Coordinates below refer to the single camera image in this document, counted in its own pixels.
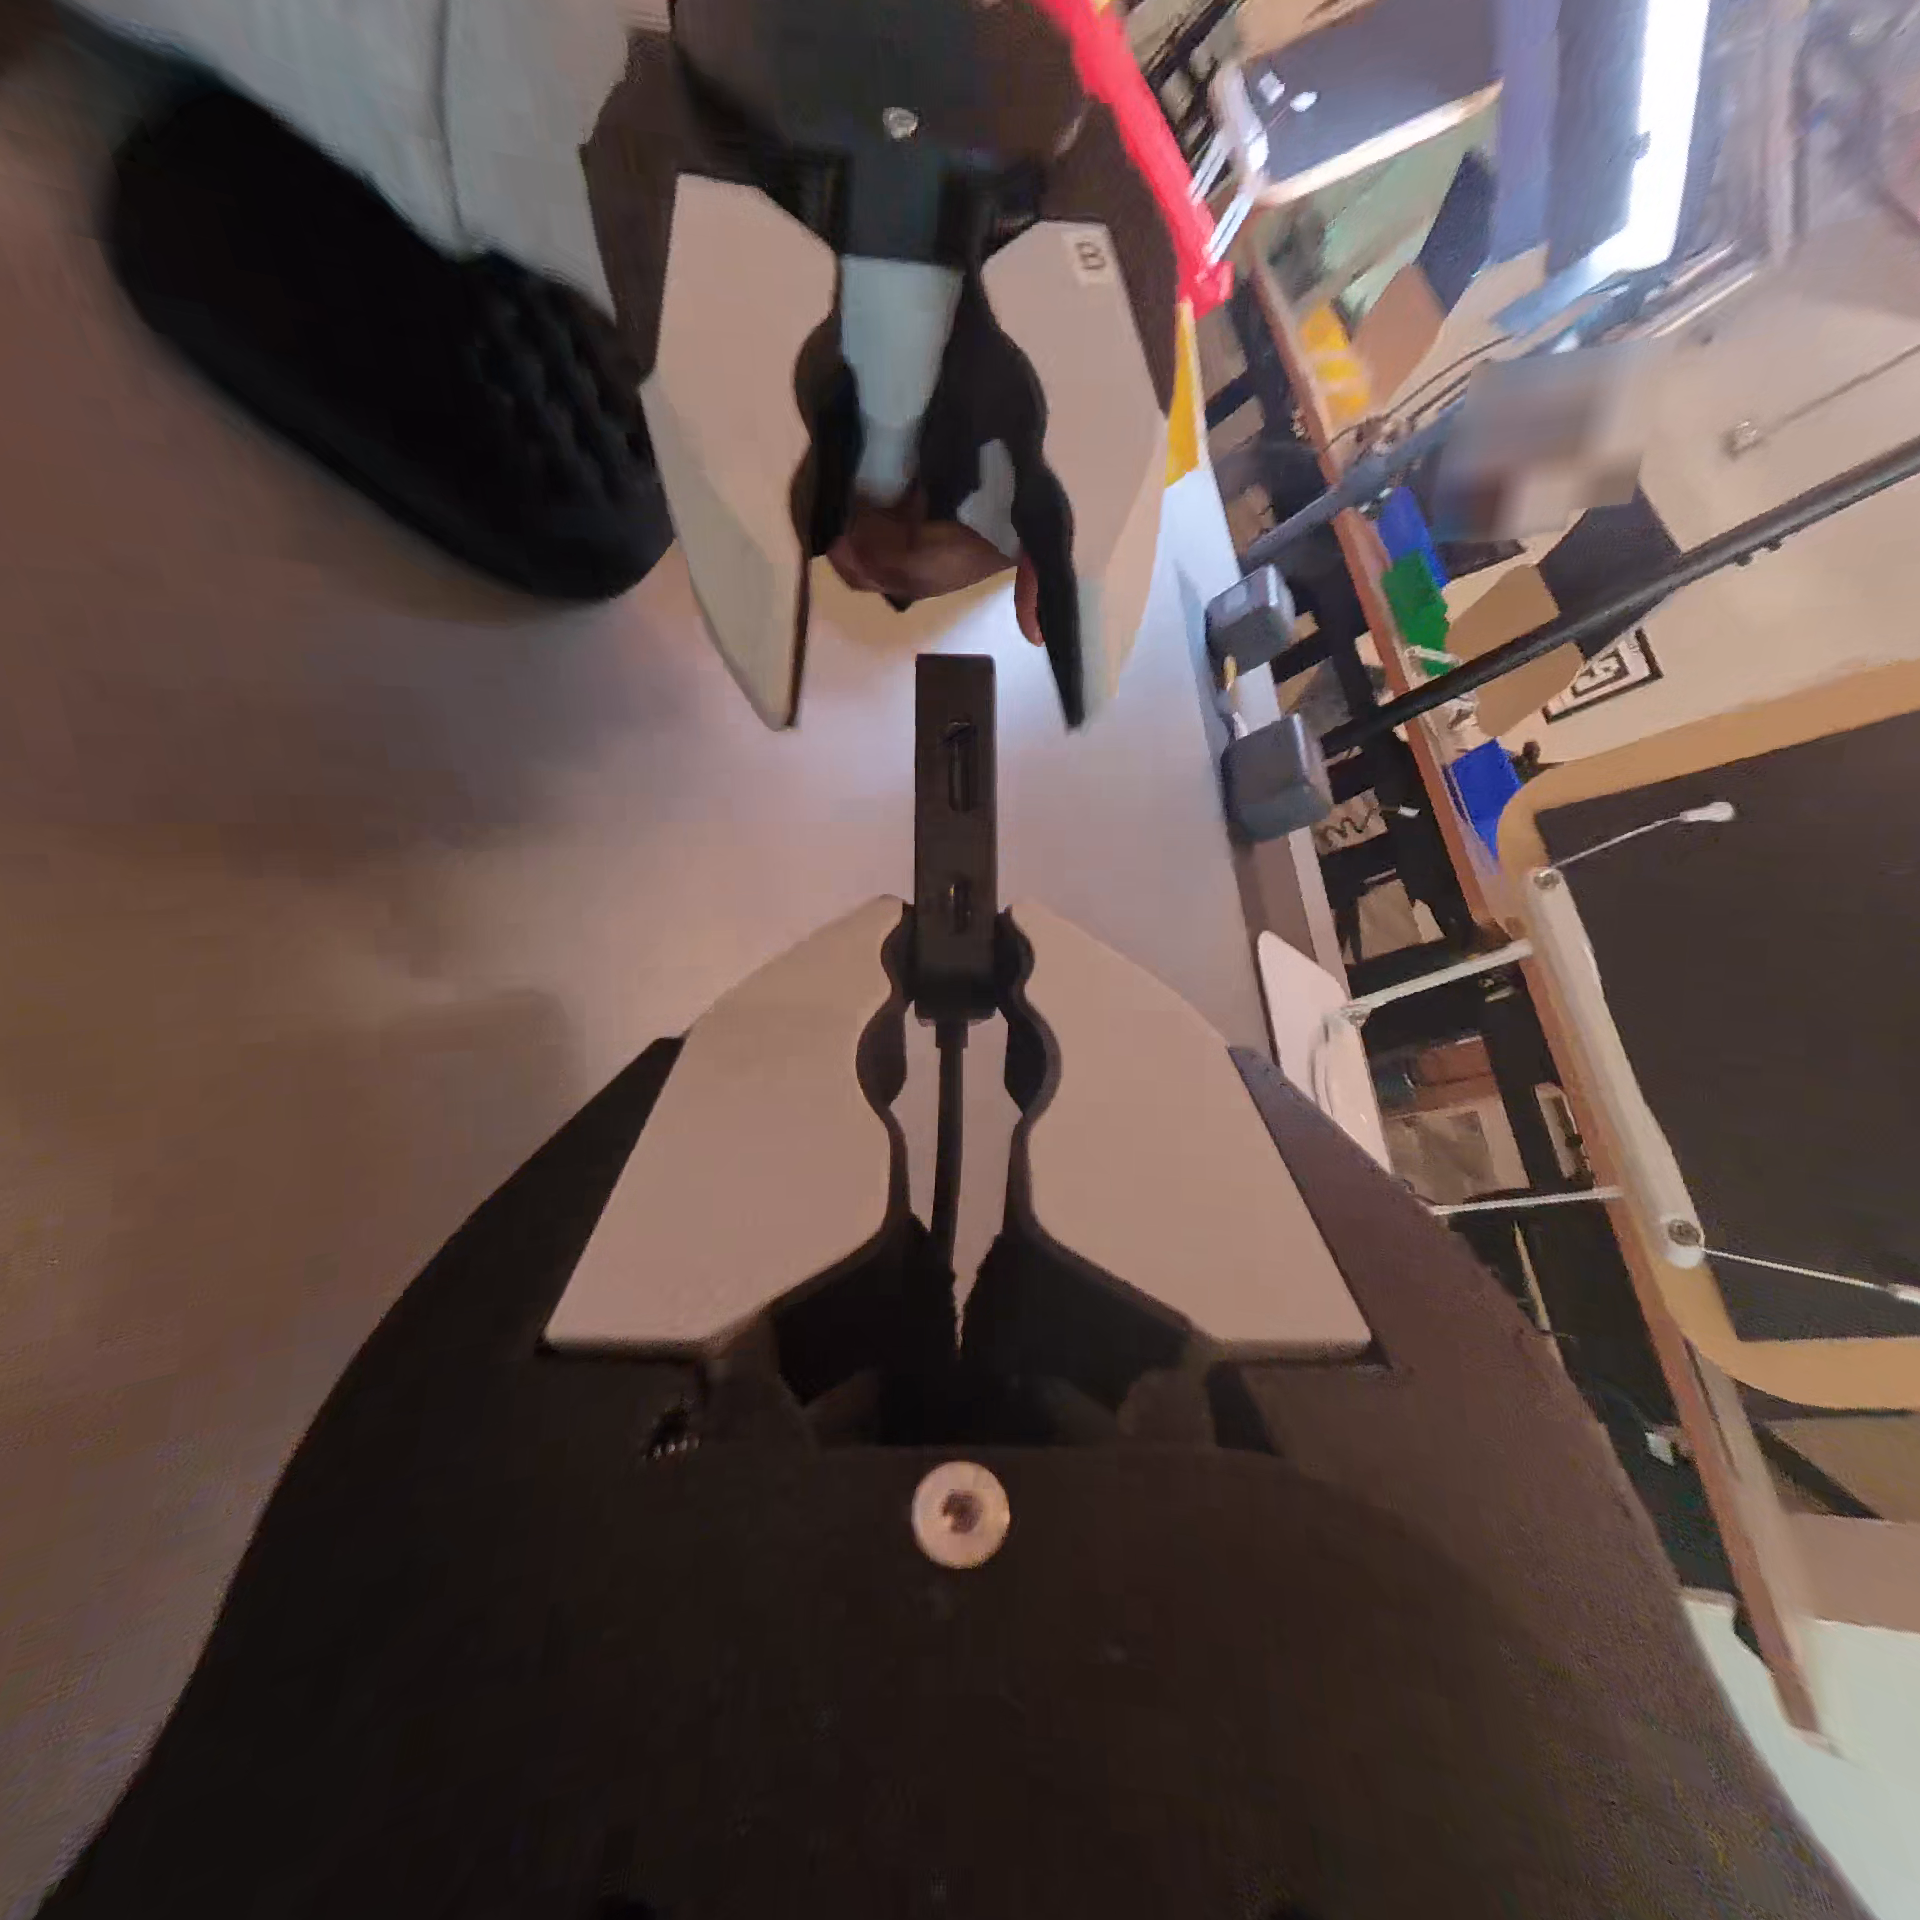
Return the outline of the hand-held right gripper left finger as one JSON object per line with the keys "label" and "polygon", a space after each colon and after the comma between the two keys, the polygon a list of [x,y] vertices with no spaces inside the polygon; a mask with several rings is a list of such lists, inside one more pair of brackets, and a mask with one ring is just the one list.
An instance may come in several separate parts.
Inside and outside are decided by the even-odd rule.
{"label": "hand-held right gripper left finger", "polygon": [[718,1352],[908,1217],[903,899],[822,925],[718,997],[547,1321],[559,1352]]}

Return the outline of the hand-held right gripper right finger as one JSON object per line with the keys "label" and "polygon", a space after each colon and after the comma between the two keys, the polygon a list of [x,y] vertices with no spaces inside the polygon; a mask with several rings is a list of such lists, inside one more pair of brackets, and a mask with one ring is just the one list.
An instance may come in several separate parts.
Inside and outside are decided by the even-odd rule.
{"label": "hand-held right gripper right finger", "polygon": [[1051,907],[1009,935],[1041,1083],[1021,1101],[1039,1234],[1232,1355],[1355,1359],[1372,1329],[1226,1036]]}

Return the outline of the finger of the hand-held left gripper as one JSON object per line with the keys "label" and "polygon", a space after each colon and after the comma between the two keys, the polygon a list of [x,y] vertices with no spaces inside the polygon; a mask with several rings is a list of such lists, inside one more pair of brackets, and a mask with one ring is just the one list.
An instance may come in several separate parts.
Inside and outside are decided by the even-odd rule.
{"label": "finger of the hand-held left gripper", "polygon": [[1118,692],[1158,542],[1166,404],[1105,224],[1033,224],[981,270],[987,409],[1072,732]]}
{"label": "finger of the hand-held left gripper", "polygon": [[836,254],[749,182],[678,178],[658,358],[641,384],[710,640],[759,721],[799,708],[812,428],[796,395],[836,304]]}

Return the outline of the yellow plastic bin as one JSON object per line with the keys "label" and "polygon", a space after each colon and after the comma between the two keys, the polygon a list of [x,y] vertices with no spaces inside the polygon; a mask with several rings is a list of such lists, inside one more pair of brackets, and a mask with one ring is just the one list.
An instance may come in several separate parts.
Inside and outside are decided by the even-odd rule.
{"label": "yellow plastic bin", "polygon": [[1195,311],[1177,304],[1174,402],[1166,414],[1166,490],[1207,463],[1205,378],[1195,338]]}

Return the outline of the red plastic bin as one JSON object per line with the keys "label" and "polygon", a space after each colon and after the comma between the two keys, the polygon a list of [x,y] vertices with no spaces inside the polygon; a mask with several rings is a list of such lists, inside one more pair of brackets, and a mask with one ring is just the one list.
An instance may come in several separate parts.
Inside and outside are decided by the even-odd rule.
{"label": "red plastic bin", "polygon": [[1039,11],[1068,40],[1084,90],[1112,107],[1121,145],[1162,211],[1180,294],[1195,320],[1207,318],[1232,302],[1236,268],[1226,259],[1228,244],[1215,237],[1205,188],[1195,185],[1190,161],[1139,70],[1125,14],[1112,4],[1039,4]]}

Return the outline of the silver USB hub adapter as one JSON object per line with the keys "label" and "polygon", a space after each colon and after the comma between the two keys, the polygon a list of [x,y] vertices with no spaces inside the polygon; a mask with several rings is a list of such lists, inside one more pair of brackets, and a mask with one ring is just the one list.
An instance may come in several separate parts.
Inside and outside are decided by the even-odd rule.
{"label": "silver USB hub adapter", "polygon": [[912,997],[964,1030],[996,1012],[996,661],[918,658],[916,726]]}

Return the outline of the person's left forearm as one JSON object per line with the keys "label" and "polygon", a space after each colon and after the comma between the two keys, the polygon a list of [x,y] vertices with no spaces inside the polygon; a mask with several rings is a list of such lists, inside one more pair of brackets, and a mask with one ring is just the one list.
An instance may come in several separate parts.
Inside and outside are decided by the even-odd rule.
{"label": "person's left forearm", "polygon": [[78,4],[363,178],[452,254],[497,252],[610,314],[581,147],[669,4]]}

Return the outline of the person's left hand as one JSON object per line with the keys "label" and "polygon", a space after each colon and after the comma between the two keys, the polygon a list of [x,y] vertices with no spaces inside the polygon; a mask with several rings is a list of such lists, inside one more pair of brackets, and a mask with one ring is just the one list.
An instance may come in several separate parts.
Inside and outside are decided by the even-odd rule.
{"label": "person's left hand", "polygon": [[996,542],[960,519],[923,515],[918,494],[896,504],[855,498],[828,563],[847,589],[904,607],[1014,575],[1019,631],[1033,646],[1044,646],[1033,559],[1025,551],[1003,555]]}

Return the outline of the grey box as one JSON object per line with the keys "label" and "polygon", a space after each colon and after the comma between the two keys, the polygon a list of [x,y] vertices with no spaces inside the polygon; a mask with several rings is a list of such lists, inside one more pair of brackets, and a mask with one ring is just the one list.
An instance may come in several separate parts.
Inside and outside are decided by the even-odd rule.
{"label": "grey box", "polygon": [[1205,651],[1215,680],[1228,685],[1292,646],[1298,607],[1280,564],[1256,564],[1237,586],[1226,589],[1205,607]]}
{"label": "grey box", "polygon": [[1299,713],[1236,732],[1217,761],[1228,831],[1247,844],[1283,844],[1337,810],[1321,736]]}

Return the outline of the black quilted pad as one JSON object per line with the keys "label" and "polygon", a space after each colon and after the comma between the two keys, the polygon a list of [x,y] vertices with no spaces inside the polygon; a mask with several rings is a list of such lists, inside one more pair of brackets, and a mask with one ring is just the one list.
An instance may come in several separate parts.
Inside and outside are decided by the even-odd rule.
{"label": "black quilted pad", "polygon": [[600,311],[439,252],[241,96],[201,84],[126,137],[104,254],[183,366],[469,570],[609,603],[669,551],[641,377]]}

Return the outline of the green plastic bin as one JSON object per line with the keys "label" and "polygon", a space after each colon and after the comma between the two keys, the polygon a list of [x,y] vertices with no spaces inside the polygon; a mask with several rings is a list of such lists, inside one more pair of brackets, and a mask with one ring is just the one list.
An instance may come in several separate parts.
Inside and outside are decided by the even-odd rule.
{"label": "green plastic bin", "polygon": [[1450,614],[1446,596],[1427,555],[1407,549],[1381,569],[1381,596],[1396,616],[1397,638],[1411,653],[1446,658]]}

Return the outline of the tilted board on white stand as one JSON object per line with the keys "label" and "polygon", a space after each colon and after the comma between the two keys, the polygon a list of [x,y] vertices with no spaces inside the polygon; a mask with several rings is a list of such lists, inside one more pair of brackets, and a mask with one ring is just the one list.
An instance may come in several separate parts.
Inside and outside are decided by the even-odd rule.
{"label": "tilted board on white stand", "polygon": [[1237,4],[1213,121],[1247,206],[1304,203],[1501,90],[1496,4]]}

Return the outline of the square marker sign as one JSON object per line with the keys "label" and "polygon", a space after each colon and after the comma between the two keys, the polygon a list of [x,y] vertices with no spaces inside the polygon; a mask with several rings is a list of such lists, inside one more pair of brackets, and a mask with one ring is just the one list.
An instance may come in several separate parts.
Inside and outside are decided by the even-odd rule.
{"label": "square marker sign", "polygon": [[1618,638],[1604,651],[1597,651],[1543,708],[1548,726],[1569,721],[1589,708],[1600,708],[1625,692],[1646,690],[1664,681],[1660,658],[1652,653],[1652,640],[1646,628],[1633,628],[1630,633]]}

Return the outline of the black metal pole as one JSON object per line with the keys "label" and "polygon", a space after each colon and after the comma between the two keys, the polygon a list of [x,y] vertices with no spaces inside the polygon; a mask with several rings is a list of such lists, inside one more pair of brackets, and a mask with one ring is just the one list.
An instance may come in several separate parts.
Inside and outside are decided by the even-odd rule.
{"label": "black metal pole", "polygon": [[1487,658],[1475,658],[1458,671],[1446,671],[1423,685],[1341,721],[1339,729],[1323,736],[1323,756],[1341,758],[1358,748],[1376,744],[1381,736],[1413,726],[1436,708],[1446,708],[1483,685],[1494,685],[1521,665],[1552,658],[1562,646],[1575,646],[1582,658],[1589,653],[1594,643],[1608,643],[1623,638],[1630,628],[1641,624],[1644,614],[1657,610],[1665,597],[1679,596],[1682,589],[1696,589],[1699,582],[1723,570],[1731,564],[1749,564],[1765,551],[1777,551],[1783,542],[1797,540],[1801,532],[1855,508],[1858,504],[1889,494],[1902,482],[1918,476],[1918,437],[1898,444],[1875,461],[1861,461],[1831,480],[1797,494],[1783,507],[1744,519],[1742,526],[1716,535],[1689,551],[1682,551],[1671,564],[1646,575],[1633,589],[1623,589],[1582,614],[1559,614],[1548,624],[1531,628],[1527,633],[1505,640]]}

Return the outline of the long wooden desk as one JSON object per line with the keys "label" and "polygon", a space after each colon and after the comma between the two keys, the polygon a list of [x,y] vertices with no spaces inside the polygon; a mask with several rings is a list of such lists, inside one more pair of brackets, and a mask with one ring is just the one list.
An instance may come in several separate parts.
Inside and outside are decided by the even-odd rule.
{"label": "long wooden desk", "polygon": [[1783,1507],[1733,1377],[1699,1352],[1671,1310],[1674,1280],[1706,1280],[1699,1217],[1671,1150],[1625,1066],[1608,1012],[1586,935],[1576,926],[1571,877],[1545,855],[1499,867],[1453,786],[1453,758],[1435,744],[1423,717],[1402,721],[1421,802],[1443,846],[1446,885],[1459,894],[1475,939],[1505,937],[1464,961],[1464,975],[1519,972],[1555,1083],[1571,1104],[1594,1181],[1559,1193],[1559,1203],[1597,1206],[1633,1284],[1652,1359],[1665,1377],[1679,1437],[1699,1466],[1716,1535],[1731,1566],[1736,1619],[1765,1663],[1797,1735],[1840,1753],[1840,1710],[1821,1689],[1818,1619],[1801,1559],[1801,1512]]}

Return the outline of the black board with wooden rim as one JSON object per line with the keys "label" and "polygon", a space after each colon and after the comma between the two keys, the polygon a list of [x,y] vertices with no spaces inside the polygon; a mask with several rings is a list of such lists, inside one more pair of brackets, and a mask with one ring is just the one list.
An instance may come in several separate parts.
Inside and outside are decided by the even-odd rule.
{"label": "black board with wooden rim", "polygon": [[1918,662],[1576,758],[1499,863],[1691,1352],[1813,1412],[1918,1412]]}

